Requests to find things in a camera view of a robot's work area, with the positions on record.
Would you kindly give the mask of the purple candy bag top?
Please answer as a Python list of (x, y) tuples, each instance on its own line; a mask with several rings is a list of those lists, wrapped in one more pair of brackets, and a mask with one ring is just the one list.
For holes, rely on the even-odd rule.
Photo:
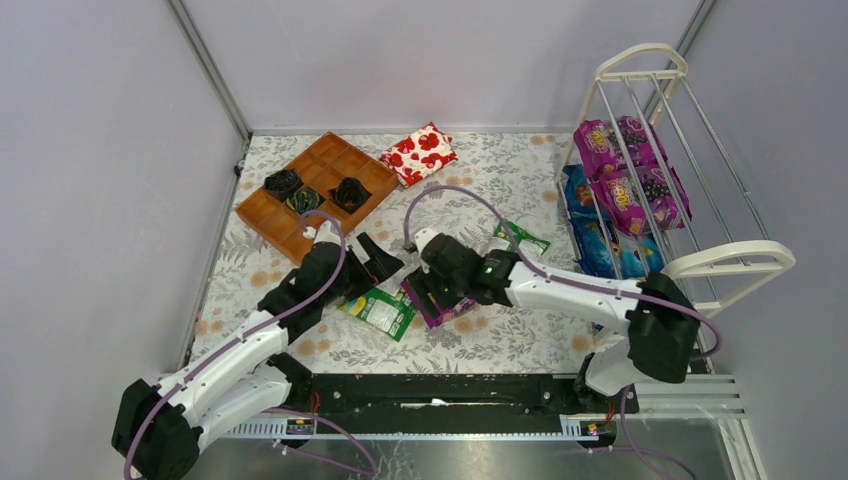
[(429, 328), (436, 328), (478, 307), (475, 301), (467, 298), (459, 300), (451, 307), (440, 307), (435, 300), (422, 297), (423, 290), (421, 288), (416, 288), (406, 280), (402, 281), (400, 285)]

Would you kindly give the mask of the purple candy bag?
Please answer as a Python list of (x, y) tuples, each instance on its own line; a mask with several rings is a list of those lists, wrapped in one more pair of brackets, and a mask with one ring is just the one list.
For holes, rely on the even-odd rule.
[[(644, 192), (647, 205), (660, 230), (683, 228), (682, 213), (692, 218), (689, 198), (677, 172), (668, 168), (673, 184), (670, 184), (659, 166), (636, 168), (638, 183)], [(650, 223), (636, 183), (627, 169), (601, 174), (590, 180), (589, 186), (608, 214), (614, 227), (631, 236), (642, 236), (650, 232)]]
[(478, 307), (475, 301), (467, 298), (459, 300), (451, 307), (440, 307), (435, 300), (422, 297), (423, 290), (421, 288), (416, 288), (406, 280), (402, 281), (400, 285), (429, 328), (436, 328)]

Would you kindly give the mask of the purple candy bag front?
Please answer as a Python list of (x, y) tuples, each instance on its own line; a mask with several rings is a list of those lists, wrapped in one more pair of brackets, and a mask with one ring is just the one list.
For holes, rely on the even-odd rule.
[[(683, 228), (682, 213), (692, 218), (689, 198), (677, 172), (668, 168), (673, 184), (670, 184), (659, 166), (636, 168), (638, 183), (644, 192), (647, 205), (660, 230)], [(636, 183), (627, 169), (601, 174), (590, 180), (589, 186), (608, 214), (614, 227), (631, 236), (642, 236), (650, 232), (650, 223)]]

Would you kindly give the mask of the purple candy bag carried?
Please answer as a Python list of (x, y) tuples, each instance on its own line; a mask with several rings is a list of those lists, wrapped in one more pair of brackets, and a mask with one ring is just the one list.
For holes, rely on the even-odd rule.
[[(664, 146), (652, 125), (645, 125), (638, 118), (627, 115), (618, 117), (616, 125), (631, 161), (636, 167), (659, 164), (658, 157), (650, 145), (648, 133), (653, 135), (663, 159), (668, 159)], [(601, 174), (627, 168), (622, 146), (611, 122), (583, 121), (574, 133), (573, 140), (587, 178), (596, 179)]]

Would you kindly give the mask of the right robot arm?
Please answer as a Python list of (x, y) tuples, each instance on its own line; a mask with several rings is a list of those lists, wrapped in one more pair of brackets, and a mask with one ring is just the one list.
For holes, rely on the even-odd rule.
[(422, 229), (412, 240), (435, 299), (573, 314), (621, 335), (615, 345), (584, 361), (576, 385), (603, 397), (653, 380), (685, 381), (699, 321), (676, 284), (661, 273), (642, 281), (613, 280), (541, 266), (516, 252), (484, 256), (455, 238)]

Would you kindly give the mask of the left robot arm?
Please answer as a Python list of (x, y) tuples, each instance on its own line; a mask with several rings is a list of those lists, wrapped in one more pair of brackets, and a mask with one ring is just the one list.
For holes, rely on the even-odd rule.
[(124, 390), (111, 437), (124, 458), (124, 478), (182, 479), (215, 440), (290, 397), (294, 377), (274, 357), (329, 308), (373, 284), (334, 222), (313, 233), (300, 266), (217, 347), (153, 383), (138, 379)]

